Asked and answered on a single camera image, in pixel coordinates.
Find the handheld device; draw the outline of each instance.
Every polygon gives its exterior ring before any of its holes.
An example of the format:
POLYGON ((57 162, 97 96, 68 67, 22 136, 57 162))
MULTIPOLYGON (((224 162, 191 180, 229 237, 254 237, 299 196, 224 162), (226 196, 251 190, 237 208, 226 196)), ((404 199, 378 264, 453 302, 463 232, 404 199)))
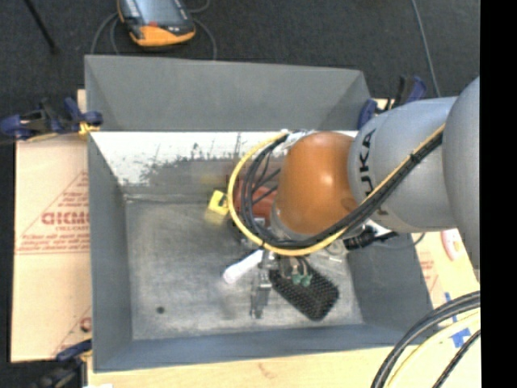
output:
POLYGON ((195 35, 182 0, 117 0, 117 9, 132 40, 144 48, 182 43, 195 35))

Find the blue clamp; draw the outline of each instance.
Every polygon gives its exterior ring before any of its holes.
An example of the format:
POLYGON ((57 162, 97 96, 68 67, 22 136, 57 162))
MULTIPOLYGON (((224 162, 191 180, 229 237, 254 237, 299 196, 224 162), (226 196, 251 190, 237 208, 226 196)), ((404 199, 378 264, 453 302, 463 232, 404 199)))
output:
POLYGON ((374 117, 377 111, 377 102, 373 99, 368 99, 361 111, 359 112, 359 121, 357 123, 357 129, 363 128, 364 124, 366 124, 371 118, 374 117))
POLYGON ((83 113, 70 97, 65 99, 65 114, 55 112, 48 100, 43 99, 34 111, 0 120, 0 132, 16 141, 26 141, 49 134, 77 133, 82 124, 98 128, 102 123, 100 112, 83 113))

